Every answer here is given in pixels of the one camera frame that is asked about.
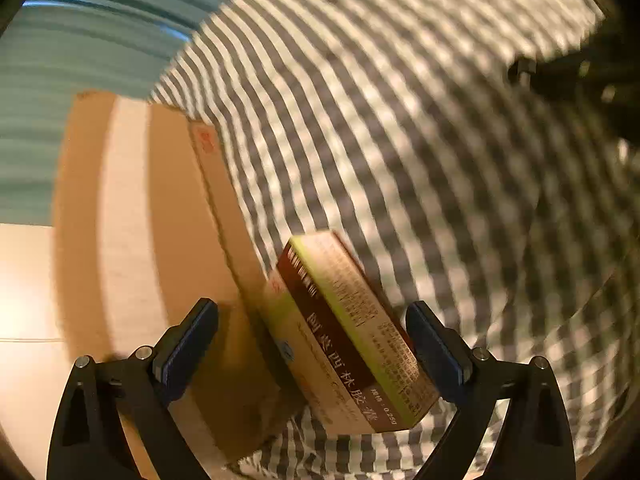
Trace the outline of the tan medicine box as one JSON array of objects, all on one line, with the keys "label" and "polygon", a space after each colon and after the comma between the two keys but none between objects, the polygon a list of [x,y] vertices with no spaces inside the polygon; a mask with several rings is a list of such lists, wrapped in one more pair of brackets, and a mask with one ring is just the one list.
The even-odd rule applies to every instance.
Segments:
[{"label": "tan medicine box", "polygon": [[410,429],[439,398],[394,312],[332,231],[290,238],[260,315],[330,436]]}]

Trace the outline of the brown cardboard box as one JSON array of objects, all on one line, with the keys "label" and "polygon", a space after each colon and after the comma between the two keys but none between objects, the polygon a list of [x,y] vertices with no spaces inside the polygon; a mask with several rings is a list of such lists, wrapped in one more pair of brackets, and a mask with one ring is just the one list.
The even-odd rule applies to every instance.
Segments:
[{"label": "brown cardboard box", "polygon": [[202,299],[219,324],[170,414],[216,479],[280,434],[303,398],[259,315],[266,278],[217,130],[175,107],[75,96],[54,202],[58,320],[72,356],[124,358]]}]

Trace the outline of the grey checkered bed sheet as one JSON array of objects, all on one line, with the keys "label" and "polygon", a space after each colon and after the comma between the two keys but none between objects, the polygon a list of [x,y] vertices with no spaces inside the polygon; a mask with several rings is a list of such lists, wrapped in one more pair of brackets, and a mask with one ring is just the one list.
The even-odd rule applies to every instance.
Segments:
[{"label": "grey checkered bed sheet", "polygon": [[335,230],[396,309],[545,356],[588,470],[639,394],[639,159],[504,72],[598,18],[592,0],[229,0],[152,97],[217,129],[265,269]]}]

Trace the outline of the teal curtain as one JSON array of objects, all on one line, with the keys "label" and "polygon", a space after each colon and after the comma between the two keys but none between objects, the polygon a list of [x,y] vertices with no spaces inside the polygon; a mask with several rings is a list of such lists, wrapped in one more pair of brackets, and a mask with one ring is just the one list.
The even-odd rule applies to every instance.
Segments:
[{"label": "teal curtain", "polygon": [[144,99],[226,0],[26,0],[1,37],[1,220],[46,226],[82,90]]}]

